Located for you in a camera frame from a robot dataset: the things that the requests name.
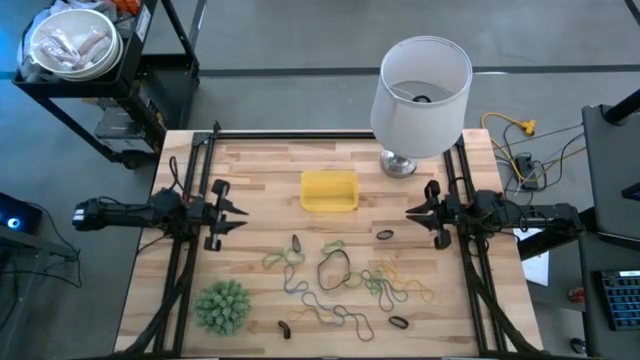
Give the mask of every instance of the lamp shade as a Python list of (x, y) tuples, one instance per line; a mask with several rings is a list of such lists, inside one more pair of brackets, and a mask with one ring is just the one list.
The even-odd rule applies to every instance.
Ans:
[[(453, 146), (464, 127), (472, 77), (469, 57), (449, 40), (420, 36), (396, 44), (382, 60), (371, 111), (371, 127), (382, 147), (418, 159)], [(407, 91), (403, 84), (414, 86)], [(434, 90), (443, 95), (427, 94)], [(406, 94), (432, 102), (412, 101)]]

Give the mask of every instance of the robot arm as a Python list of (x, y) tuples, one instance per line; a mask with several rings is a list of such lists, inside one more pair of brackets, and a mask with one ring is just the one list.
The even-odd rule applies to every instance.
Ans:
[(100, 230), (107, 226), (159, 228), (173, 238), (189, 232), (190, 226), (209, 226), (211, 235), (206, 238), (206, 250), (219, 251), (218, 235), (245, 225), (244, 221), (227, 221), (225, 212), (248, 215), (237, 209), (226, 197), (230, 184), (216, 180), (211, 191), (218, 196), (216, 203), (207, 203), (200, 196), (186, 204), (173, 189), (163, 188), (153, 194), (146, 204), (123, 204), (95, 198), (76, 206), (72, 224), (78, 231)]
[[(556, 205), (518, 205), (504, 198), (503, 194), (491, 190), (478, 190), (469, 205), (460, 204), (455, 196), (445, 195), (438, 201), (440, 185), (431, 180), (425, 187), (426, 202), (407, 210), (407, 219), (417, 222), (429, 230), (438, 231), (435, 247), (445, 249), (451, 244), (451, 235), (444, 225), (464, 225), (470, 234), (491, 238), (502, 229), (542, 228), (536, 242), (545, 238), (558, 237), (570, 241), (583, 230), (578, 211), (573, 206), (562, 203)], [(523, 258), (537, 255), (534, 241), (526, 241), (526, 254)]]

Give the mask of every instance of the bowl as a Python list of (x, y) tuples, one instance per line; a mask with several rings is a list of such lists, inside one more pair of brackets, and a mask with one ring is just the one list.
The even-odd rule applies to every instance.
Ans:
[(105, 62), (110, 58), (113, 59), (113, 57), (117, 56), (118, 53), (119, 44), (118, 41), (115, 41), (118, 33), (115, 26), (113, 26), (113, 23), (106, 16), (93, 10), (66, 10), (46, 18), (36, 27), (33, 31), (33, 35), (31, 36), (31, 44), (33, 46), (34, 44), (39, 43), (51, 30), (60, 29), (69, 37), (71, 43), (77, 48), (80, 46), (82, 41), (84, 41), (92, 27), (97, 29), (108, 29), (108, 35), (111, 36), (111, 46), (104, 56), (92, 66), (78, 70), (63, 70), (60, 69), (55, 60), (45, 56), (39, 49), (33, 49), (31, 51), (32, 58), (38, 65), (56, 75), (71, 75), (78, 78), (79, 76), (91, 73), (93, 68), (104, 65)]

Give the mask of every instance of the yellow container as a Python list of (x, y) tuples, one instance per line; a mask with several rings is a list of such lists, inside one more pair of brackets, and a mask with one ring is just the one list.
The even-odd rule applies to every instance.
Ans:
[(353, 171), (305, 171), (300, 204), (307, 211), (351, 211), (358, 206), (358, 176)]

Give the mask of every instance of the desk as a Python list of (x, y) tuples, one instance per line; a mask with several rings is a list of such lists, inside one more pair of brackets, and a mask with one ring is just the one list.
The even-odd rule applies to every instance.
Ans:
[[(171, 185), (169, 158), (176, 156), (184, 174), (193, 132), (170, 131), (165, 140), (153, 191)], [(501, 191), (500, 177), (486, 130), (465, 130), (467, 155), (478, 189)], [(473, 356), (477, 354), (471, 312), (458, 242), (436, 251), (435, 233), (405, 219), (405, 210), (424, 202), (423, 188), (431, 179), (448, 182), (442, 156), (419, 162), (416, 173), (398, 180), (385, 176), (378, 164), (381, 150), (375, 140), (218, 140), (214, 150), (209, 184), (215, 178), (231, 183), (229, 199), (247, 211), (249, 223), (222, 237), (219, 253), (198, 249), (191, 299), (219, 280), (236, 279), (248, 288), (253, 309), (237, 336), (217, 337), (196, 326), (189, 314), (182, 356), (195, 357), (383, 357), (383, 356)], [(299, 204), (300, 174), (305, 170), (353, 170), (358, 173), (360, 203), (348, 213), (309, 213)], [(381, 242), (375, 234), (392, 229), (395, 236)], [(455, 228), (450, 229), (455, 237)], [(312, 313), (300, 321), (287, 321), (292, 338), (284, 340), (278, 320), (289, 310), (300, 310), (300, 294), (283, 289), (282, 265), (270, 270), (262, 258), (300, 238), (306, 262), (296, 271), (295, 281), (308, 280), (310, 289), (323, 304), (343, 304), (364, 313), (375, 338), (361, 342), (353, 320), (337, 328), (318, 323)], [(140, 246), (158, 237), (144, 230)], [(324, 259), (320, 249), (343, 240), (352, 269), (373, 268), (383, 255), (396, 259), (400, 278), (416, 278), (434, 292), (429, 303), (419, 291), (396, 304), (392, 313), (378, 308), (377, 297), (364, 288), (337, 289), (323, 293), (317, 286), (316, 266)], [(133, 274), (115, 350), (130, 345), (147, 325), (160, 304), (171, 241), (161, 241), (142, 252)], [(497, 297), (516, 327), (534, 346), (541, 348), (533, 307), (514, 239), (498, 235), (489, 250)], [(392, 327), (387, 319), (403, 316), (407, 330)], [(489, 317), (483, 312), (489, 339)], [(169, 322), (166, 345), (171, 345), (173, 326)]]

